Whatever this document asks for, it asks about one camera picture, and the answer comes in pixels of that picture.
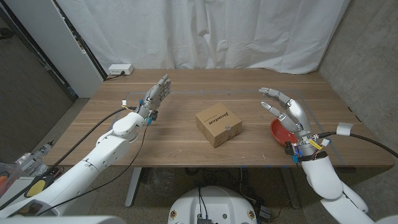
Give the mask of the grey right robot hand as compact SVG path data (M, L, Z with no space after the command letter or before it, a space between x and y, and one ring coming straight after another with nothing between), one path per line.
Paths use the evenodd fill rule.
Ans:
M304 109L296 100L283 94L279 90L271 88L260 88L259 92L278 102L281 107L283 107L285 111L281 112L265 101L261 102L262 107L270 112L270 114L274 115L286 130L294 133L298 141L306 141L310 138L312 133L310 122Z

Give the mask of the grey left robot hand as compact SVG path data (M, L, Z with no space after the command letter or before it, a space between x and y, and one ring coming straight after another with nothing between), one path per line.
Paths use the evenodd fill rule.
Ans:
M161 102L171 92L169 75L165 74L144 96L136 113L146 118L151 112L157 111Z

